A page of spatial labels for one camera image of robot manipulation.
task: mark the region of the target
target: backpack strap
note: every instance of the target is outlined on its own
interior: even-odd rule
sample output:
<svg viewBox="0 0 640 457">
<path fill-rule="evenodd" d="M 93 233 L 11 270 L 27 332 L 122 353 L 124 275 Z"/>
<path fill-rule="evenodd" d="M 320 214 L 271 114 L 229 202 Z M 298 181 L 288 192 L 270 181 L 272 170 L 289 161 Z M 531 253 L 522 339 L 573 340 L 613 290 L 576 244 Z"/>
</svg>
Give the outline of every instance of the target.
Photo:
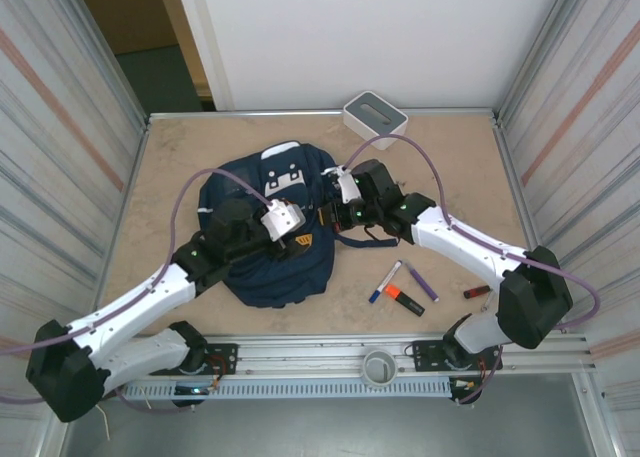
<svg viewBox="0 0 640 457">
<path fill-rule="evenodd" d="M 350 239 L 340 234 L 335 234 L 336 240 L 342 242 L 344 245 L 353 247 L 356 249 L 366 249 L 374 247 L 397 247 L 400 242 L 398 239 L 385 239 L 385 240 L 356 240 Z"/>
</svg>

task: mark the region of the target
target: navy backpack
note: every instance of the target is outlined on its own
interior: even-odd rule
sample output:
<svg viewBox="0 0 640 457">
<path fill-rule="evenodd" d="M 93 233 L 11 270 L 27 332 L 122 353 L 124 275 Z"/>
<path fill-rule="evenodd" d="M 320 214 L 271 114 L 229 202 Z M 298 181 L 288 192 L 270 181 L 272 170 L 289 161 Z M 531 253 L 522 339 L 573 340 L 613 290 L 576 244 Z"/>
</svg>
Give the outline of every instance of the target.
<svg viewBox="0 0 640 457">
<path fill-rule="evenodd" d="M 278 261 L 265 254 L 247 257 L 231 267 L 224 283 L 246 305 L 276 307 L 302 302 L 327 288 L 333 270 L 335 239 L 353 247 L 395 247 L 396 239 L 358 241 L 342 237 L 331 226 L 320 225 L 317 209 L 338 197 L 322 171 L 335 167 L 333 158 L 310 144 L 285 142 L 220 166 L 262 192 L 267 199 L 298 204 L 306 222 L 293 235 L 311 234 L 311 246 L 301 255 Z M 198 220 L 207 228 L 211 214 L 225 200 L 240 198 L 253 210 L 262 205 L 230 179 L 212 174 L 200 189 Z"/>
</svg>

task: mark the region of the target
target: yellow logo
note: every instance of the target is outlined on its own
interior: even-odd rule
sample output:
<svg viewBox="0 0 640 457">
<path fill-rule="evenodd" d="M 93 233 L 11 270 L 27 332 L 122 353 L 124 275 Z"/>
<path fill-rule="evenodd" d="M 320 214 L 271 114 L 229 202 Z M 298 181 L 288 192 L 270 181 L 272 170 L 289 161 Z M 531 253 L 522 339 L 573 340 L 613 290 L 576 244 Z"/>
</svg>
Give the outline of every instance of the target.
<svg viewBox="0 0 640 457">
<path fill-rule="evenodd" d="M 300 245 L 304 245 L 306 247 L 311 247 L 311 242 L 313 241 L 313 235 L 311 234 L 304 234 L 304 235 L 299 235 L 298 237 L 296 237 L 296 242 L 298 242 Z"/>
</svg>

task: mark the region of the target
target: orange highlighter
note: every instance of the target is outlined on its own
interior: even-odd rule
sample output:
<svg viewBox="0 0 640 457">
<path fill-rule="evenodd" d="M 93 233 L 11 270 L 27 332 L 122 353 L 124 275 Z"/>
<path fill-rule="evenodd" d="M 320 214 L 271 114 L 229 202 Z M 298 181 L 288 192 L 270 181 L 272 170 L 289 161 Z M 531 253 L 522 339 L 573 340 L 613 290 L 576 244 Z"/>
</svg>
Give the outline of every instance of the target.
<svg viewBox="0 0 640 457">
<path fill-rule="evenodd" d="M 424 314 L 424 307 L 422 307 L 419 303 L 417 303 L 415 300 L 413 300 L 407 294 L 402 292 L 395 285 L 391 285 L 391 284 L 387 285 L 385 287 L 384 291 L 387 294 L 389 294 L 389 297 L 391 297 L 396 302 L 402 304 L 404 307 L 409 309 L 411 312 L 416 314 L 418 317 L 420 317 L 420 316 L 422 316 L 422 314 Z"/>
</svg>

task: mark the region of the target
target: wooden table surface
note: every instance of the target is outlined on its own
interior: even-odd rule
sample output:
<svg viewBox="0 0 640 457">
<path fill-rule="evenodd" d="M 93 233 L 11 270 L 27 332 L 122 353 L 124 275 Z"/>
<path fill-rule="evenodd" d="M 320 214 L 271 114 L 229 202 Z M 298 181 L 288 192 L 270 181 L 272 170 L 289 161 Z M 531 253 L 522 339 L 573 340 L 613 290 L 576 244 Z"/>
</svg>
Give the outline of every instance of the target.
<svg viewBox="0 0 640 457">
<path fill-rule="evenodd" d="M 341 116 L 295 115 L 195 117 L 153 122 L 128 213 L 111 267 L 104 303 L 111 302 L 147 278 L 164 260 L 168 223 L 176 195 L 197 170 L 286 140 L 309 142 L 344 163 L 362 139 L 342 124 Z M 502 161 L 486 115 L 412 115 L 406 131 L 433 159 L 445 185 L 452 215 L 511 244 L 524 246 L 524 236 Z M 433 176 L 420 155 L 403 142 L 385 151 L 373 148 L 360 160 L 384 162 L 404 192 L 421 192 L 438 200 Z M 197 198 L 205 178 L 187 192 L 177 218 L 177 244 L 198 230 Z M 384 234 L 378 229 L 375 233 Z M 361 229 L 348 236 L 364 237 Z M 432 303 L 400 269 L 393 283 L 425 308 L 420 318 L 389 298 L 375 304 L 369 296 L 397 259 L 409 259 L 440 295 Z M 336 244 L 333 276 L 327 291 L 284 309 L 246 307 L 220 283 L 194 302 L 152 324 L 155 333 L 172 322 L 187 320 L 203 334 L 333 334 L 445 331 L 484 299 L 466 301 L 462 292 L 483 283 L 447 258 L 407 243 L 391 249 L 353 249 Z"/>
</svg>

